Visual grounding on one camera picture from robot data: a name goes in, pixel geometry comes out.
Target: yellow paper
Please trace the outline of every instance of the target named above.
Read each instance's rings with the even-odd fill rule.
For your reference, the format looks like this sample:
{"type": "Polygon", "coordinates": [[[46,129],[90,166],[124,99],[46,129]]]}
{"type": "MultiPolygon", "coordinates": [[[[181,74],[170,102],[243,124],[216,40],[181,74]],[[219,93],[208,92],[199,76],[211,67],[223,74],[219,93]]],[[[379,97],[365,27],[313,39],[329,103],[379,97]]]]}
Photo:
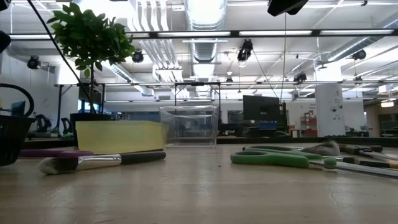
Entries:
{"type": "Polygon", "coordinates": [[[153,121],[77,121],[79,149],[95,154],[162,149],[162,125],[153,121]]]}

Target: workbench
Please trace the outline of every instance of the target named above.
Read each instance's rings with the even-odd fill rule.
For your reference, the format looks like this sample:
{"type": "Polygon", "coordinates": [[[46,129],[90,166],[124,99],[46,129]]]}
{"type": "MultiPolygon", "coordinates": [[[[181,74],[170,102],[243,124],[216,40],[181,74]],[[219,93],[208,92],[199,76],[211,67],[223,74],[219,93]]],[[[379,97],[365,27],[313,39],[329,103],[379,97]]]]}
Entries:
{"type": "Polygon", "coordinates": [[[232,164],[229,155],[243,146],[248,145],[168,149],[164,161],[53,176],[39,172],[39,160],[19,159],[0,167],[0,223],[398,220],[398,180],[341,170],[232,164]]]}

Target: computer monitor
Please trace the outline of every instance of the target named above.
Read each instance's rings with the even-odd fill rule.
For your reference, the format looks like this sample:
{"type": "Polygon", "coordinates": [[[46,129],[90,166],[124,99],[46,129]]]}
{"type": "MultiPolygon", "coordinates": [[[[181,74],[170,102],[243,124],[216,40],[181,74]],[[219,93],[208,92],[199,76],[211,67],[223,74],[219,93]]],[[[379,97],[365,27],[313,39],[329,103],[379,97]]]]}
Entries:
{"type": "Polygon", "coordinates": [[[20,101],[11,105],[11,116],[23,116],[25,114],[26,101],[20,101]]]}
{"type": "Polygon", "coordinates": [[[279,121],[279,98],[243,96],[243,119],[255,121],[279,121]]]}

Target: transparent container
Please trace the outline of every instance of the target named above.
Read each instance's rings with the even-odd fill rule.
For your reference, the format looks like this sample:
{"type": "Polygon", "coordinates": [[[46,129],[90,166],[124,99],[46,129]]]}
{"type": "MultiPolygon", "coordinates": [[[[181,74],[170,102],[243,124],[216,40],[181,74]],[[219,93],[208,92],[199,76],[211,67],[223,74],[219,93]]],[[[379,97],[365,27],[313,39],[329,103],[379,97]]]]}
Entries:
{"type": "Polygon", "coordinates": [[[217,106],[163,106],[159,113],[166,147],[216,146],[217,106]]]}

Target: black basket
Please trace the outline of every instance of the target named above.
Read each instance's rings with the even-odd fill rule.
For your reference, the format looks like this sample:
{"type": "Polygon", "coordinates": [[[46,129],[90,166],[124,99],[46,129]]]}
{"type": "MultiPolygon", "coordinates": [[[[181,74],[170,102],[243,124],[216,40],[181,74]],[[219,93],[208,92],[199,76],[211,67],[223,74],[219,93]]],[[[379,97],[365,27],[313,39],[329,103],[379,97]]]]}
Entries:
{"type": "Polygon", "coordinates": [[[19,90],[29,100],[29,110],[23,117],[0,115],[0,166],[6,166],[17,160],[30,126],[35,121],[34,118],[28,118],[34,110],[34,101],[21,87],[3,83],[0,83],[0,87],[19,90]]]}

